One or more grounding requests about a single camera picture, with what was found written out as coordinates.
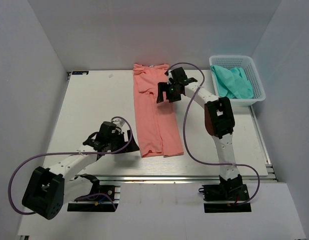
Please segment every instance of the tabletop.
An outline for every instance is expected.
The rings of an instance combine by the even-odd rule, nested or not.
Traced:
[[[206,81],[203,87],[214,93],[211,72],[203,71]],[[197,70],[186,70],[187,76],[199,82],[202,76]],[[182,123],[189,98],[174,103],[177,124],[182,136]],[[266,156],[248,107],[234,108],[235,127],[233,150],[237,163],[253,166],[260,176],[267,176]],[[72,74],[64,96],[59,117],[51,138],[48,152],[73,152],[87,137],[99,130],[103,121],[122,116],[129,121],[138,143],[133,96],[132,70],[88,71],[88,74]],[[199,160],[217,163],[218,156],[213,139],[204,124],[204,110],[195,102],[191,105],[186,123],[186,136],[190,152]],[[65,156],[47,156],[44,167],[56,164]],[[255,176],[247,167],[239,167],[242,176]],[[141,158],[140,152],[105,155],[80,173],[96,176],[177,176],[216,177],[218,166],[206,166],[193,161],[189,155]]]

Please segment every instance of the teal towel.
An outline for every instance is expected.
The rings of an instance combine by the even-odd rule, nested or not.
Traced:
[[[214,74],[220,97],[229,99],[252,99],[254,97],[253,86],[242,67],[228,70],[222,66],[212,65],[211,71]]]

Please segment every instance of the white plastic basket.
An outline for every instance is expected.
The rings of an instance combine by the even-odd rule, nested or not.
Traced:
[[[251,82],[251,85],[253,88],[253,98],[252,99],[230,99],[231,105],[233,107],[250,106],[254,104],[255,102],[265,100],[266,94],[264,91],[264,87],[261,83],[255,63],[251,57],[240,56],[240,55],[215,55],[209,58],[209,63],[210,63],[210,66],[218,65],[226,69],[232,69],[235,67],[243,68],[247,79]],[[215,94],[219,96],[215,76],[212,72],[211,74],[212,74],[212,81],[213,81]]]

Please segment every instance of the pink garment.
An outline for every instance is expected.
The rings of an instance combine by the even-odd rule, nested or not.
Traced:
[[[184,153],[173,104],[156,103],[158,83],[166,82],[169,65],[133,66],[133,97],[136,133],[142,157]]]

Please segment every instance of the purple cable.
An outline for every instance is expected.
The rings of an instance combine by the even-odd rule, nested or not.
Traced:
[[[189,62],[178,62],[178,63],[175,63],[173,65],[171,65],[167,71],[169,71],[171,68],[173,68],[174,66],[176,65],[179,65],[179,64],[186,64],[186,65],[190,65],[190,66],[193,66],[195,67],[197,70],[199,70],[199,72],[202,74],[202,82],[200,83],[199,87],[195,90],[192,98],[190,99],[189,101],[189,104],[188,106],[186,107],[186,110],[185,110],[185,114],[184,114],[184,119],[183,119],[183,125],[182,125],[182,136],[183,136],[183,142],[184,142],[184,146],[185,146],[185,149],[187,151],[187,153],[189,154],[189,156],[195,160],[197,163],[200,163],[200,164],[204,164],[204,165],[209,165],[209,166],[237,166],[237,167],[247,167],[247,168],[250,168],[252,169],[256,176],[257,176],[257,187],[256,187],[256,190],[254,192],[254,194],[246,201],[243,201],[241,203],[236,203],[236,205],[243,205],[243,204],[246,204],[248,202],[250,202],[258,193],[259,191],[259,188],[260,188],[260,176],[259,176],[259,173],[257,172],[257,170],[248,165],[248,164],[238,164],[238,163],[235,163],[235,164],[232,164],[232,163],[211,163],[211,162],[204,162],[204,161],[200,161],[198,159],[196,159],[190,152],[189,148],[188,148],[188,144],[187,144],[187,139],[186,139],[186,121],[187,121],[187,116],[188,116],[188,112],[189,112],[189,109],[190,109],[190,105],[192,104],[192,102],[194,101],[197,93],[199,92],[200,88],[202,87],[202,85],[204,84],[205,82],[205,75],[203,73],[203,71],[201,69],[199,69],[196,65],[192,64],[192,63],[189,63]]]
[[[129,124],[129,122],[121,117],[121,116],[115,116],[113,118],[111,118],[111,121],[113,119],[122,119],[129,127],[130,129],[130,132],[131,132],[131,135],[130,135],[130,138],[127,142],[126,145],[124,145],[122,148],[116,150],[116,151],[112,151],[112,152],[96,152],[96,151],[86,151],[86,152],[81,152],[79,153],[78,151],[70,151],[70,152],[50,152],[50,153],[42,153],[42,154],[38,154],[38,155],[35,155],[35,156],[32,156],[30,158],[28,158],[27,160],[25,160],[24,162],[22,162],[15,170],[14,172],[12,173],[11,175],[11,178],[9,180],[9,184],[8,184],[8,199],[9,199],[9,203],[11,205],[11,207],[13,208],[14,211],[16,211],[18,214],[21,214],[21,215],[33,215],[35,214],[35,212],[25,212],[25,211],[21,211],[19,210],[16,205],[14,204],[14,201],[13,201],[13,198],[12,198],[12,185],[13,185],[13,181],[14,181],[14,178],[17,174],[17,172],[28,162],[30,162],[31,160],[34,160],[34,159],[37,159],[37,158],[41,158],[41,157],[45,157],[45,156],[57,156],[57,155],[79,155],[79,154],[84,154],[84,155],[106,155],[106,154],[116,154],[116,153],[119,153],[121,152],[123,149],[125,149],[129,144],[130,142],[132,141],[133,139],[133,130],[132,130],[132,127],[131,125]]]
[[[90,195],[86,195],[86,196],[77,197],[77,198],[75,199],[75,201],[85,200],[85,199],[89,199],[89,198],[91,198],[91,197],[98,197],[98,196],[104,196],[104,197],[106,197],[106,198],[111,202],[111,204],[112,204],[114,210],[115,210],[115,211],[117,210],[114,201],[112,201],[112,199],[111,199],[107,194],[104,194],[104,193],[101,193],[101,192],[99,192],[99,193],[94,193],[94,194],[90,194]]]

